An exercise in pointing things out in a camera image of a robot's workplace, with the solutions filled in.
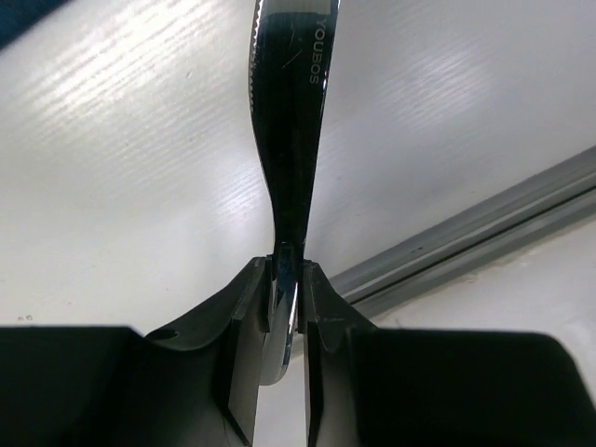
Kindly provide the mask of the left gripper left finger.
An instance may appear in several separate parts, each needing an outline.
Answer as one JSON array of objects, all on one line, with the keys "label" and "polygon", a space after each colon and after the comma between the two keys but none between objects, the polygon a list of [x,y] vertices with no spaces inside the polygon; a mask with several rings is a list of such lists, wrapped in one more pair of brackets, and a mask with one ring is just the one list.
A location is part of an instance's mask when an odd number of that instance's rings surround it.
[{"label": "left gripper left finger", "polygon": [[1,331],[5,446],[250,446],[270,262],[146,335],[117,326]]}]

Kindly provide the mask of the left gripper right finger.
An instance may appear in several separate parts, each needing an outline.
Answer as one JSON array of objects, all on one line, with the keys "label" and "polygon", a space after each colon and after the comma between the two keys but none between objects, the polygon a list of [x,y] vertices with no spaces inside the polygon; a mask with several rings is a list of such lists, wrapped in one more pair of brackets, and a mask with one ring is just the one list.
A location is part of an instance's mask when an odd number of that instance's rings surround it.
[{"label": "left gripper right finger", "polygon": [[591,446],[576,364],[539,332],[381,329],[303,267],[310,446]]}]

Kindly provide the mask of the silver table knife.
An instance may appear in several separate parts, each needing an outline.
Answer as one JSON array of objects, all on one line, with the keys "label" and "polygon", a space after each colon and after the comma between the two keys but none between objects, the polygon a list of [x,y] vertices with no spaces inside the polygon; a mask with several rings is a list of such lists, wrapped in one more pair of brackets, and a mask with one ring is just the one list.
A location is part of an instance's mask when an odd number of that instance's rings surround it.
[{"label": "silver table knife", "polygon": [[251,123],[274,220],[272,291],[260,383],[288,369],[340,4],[259,1],[251,26]]}]

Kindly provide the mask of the blue fish placemat cloth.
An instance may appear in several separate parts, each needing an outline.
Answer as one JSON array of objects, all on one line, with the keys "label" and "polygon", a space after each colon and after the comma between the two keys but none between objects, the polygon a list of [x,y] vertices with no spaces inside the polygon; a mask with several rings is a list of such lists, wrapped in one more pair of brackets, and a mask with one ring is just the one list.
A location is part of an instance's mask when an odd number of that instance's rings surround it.
[{"label": "blue fish placemat cloth", "polygon": [[4,49],[69,0],[1,0],[0,47]]}]

